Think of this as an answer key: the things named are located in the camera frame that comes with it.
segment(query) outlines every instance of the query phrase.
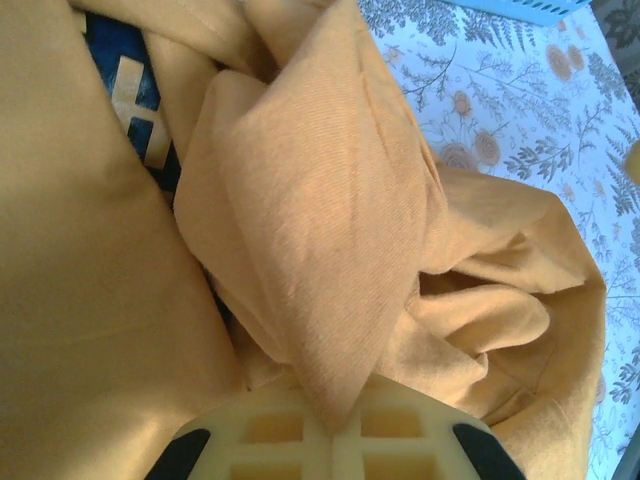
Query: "yellow fabric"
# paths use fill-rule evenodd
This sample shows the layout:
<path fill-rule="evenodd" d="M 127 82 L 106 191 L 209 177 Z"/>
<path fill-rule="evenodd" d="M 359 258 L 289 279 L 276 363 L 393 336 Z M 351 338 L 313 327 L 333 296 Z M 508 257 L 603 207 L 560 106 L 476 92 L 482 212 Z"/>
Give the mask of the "yellow fabric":
<path fill-rule="evenodd" d="M 0 478 L 143 478 L 278 364 L 329 428 L 375 371 L 584 478 L 600 274 L 557 198 L 435 160 L 354 0 L 72 4 L 143 29 L 183 173 L 174 219 L 70 5 L 0 4 Z"/>
<path fill-rule="evenodd" d="M 640 142 L 636 142 L 631 147 L 625 162 L 627 174 L 636 184 L 640 185 Z"/>

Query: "orange flower print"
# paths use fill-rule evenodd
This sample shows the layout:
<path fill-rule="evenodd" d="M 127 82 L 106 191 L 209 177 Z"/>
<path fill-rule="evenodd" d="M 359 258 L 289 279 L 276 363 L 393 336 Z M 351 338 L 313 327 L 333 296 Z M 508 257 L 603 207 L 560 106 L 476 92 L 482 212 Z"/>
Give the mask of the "orange flower print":
<path fill-rule="evenodd" d="M 607 192 L 604 191 L 604 187 L 602 186 L 602 182 L 597 178 L 593 179 L 593 186 L 596 189 L 596 196 L 605 199 L 607 198 Z"/>
<path fill-rule="evenodd" d="M 445 145 L 440 154 L 442 161 L 450 167 L 463 168 L 465 170 L 477 170 L 478 162 L 471 152 L 461 143 Z"/>
<path fill-rule="evenodd" d="M 576 201 L 576 194 L 568 183 L 562 185 L 562 198 L 571 203 Z"/>
<path fill-rule="evenodd" d="M 600 378 L 598 379 L 598 387 L 596 389 L 596 405 L 600 405 L 604 402 L 604 398 L 607 396 L 607 384 L 604 379 L 604 375 L 600 372 Z"/>
<path fill-rule="evenodd" d="M 569 57 L 569 62 L 576 70 L 582 70 L 584 68 L 584 58 L 582 57 L 582 52 L 575 45 L 571 45 L 569 50 L 567 50 L 567 56 Z"/>
<path fill-rule="evenodd" d="M 386 53 L 382 56 L 384 61 L 389 65 L 395 67 L 402 63 L 402 57 L 404 57 L 404 53 L 398 50 L 397 46 L 389 47 Z"/>
<path fill-rule="evenodd" d="M 471 115 L 471 100 L 462 90 L 458 90 L 453 95 L 453 108 L 461 117 L 468 117 Z"/>
<path fill-rule="evenodd" d="M 476 153 L 481 163 L 494 166 L 500 161 L 500 146 L 489 132 L 483 130 L 475 138 Z"/>
<path fill-rule="evenodd" d="M 547 47 L 547 61 L 551 70 L 563 82 L 568 82 L 571 79 L 571 64 L 569 59 L 555 45 L 549 45 Z"/>

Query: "botanical print fabric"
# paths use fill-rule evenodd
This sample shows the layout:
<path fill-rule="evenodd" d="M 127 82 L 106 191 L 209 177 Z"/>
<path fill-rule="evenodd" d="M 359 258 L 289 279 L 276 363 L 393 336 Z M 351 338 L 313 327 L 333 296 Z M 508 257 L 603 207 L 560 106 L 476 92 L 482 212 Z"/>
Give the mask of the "botanical print fabric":
<path fill-rule="evenodd" d="M 589 478 L 611 478 L 640 421 L 640 189 L 623 171 L 640 117 L 590 8 L 540 28 L 436 0 L 360 4 L 443 161 L 556 193 L 606 277 Z"/>
<path fill-rule="evenodd" d="M 593 11 L 627 88 L 640 105 L 640 0 L 595 0 Z"/>

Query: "light blue plastic basket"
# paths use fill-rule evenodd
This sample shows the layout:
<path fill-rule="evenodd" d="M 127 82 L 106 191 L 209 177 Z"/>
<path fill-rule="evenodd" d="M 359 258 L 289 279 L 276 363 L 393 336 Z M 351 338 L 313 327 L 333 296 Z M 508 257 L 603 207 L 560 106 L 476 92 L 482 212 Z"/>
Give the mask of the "light blue plastic basket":
<path fill-rule="evenodd" d="M 549 26 L 591 3 L 592 0 L 444 0 L 503 17 Z"/>

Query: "floral tablecloth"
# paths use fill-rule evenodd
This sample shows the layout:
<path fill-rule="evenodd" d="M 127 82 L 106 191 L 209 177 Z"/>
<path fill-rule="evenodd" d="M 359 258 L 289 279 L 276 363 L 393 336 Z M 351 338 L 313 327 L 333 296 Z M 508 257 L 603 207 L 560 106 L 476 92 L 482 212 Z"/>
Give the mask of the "floral tablecloth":
<path fill-rule="evenodd" d="M 611 478 L 640 421 L 640 189 L 622 166 L 640 117 L 590 8 L 541 28 L 436 0 L 360 5 L 442 159 L 555 192 L 606 277 L 589 478 Z"/>

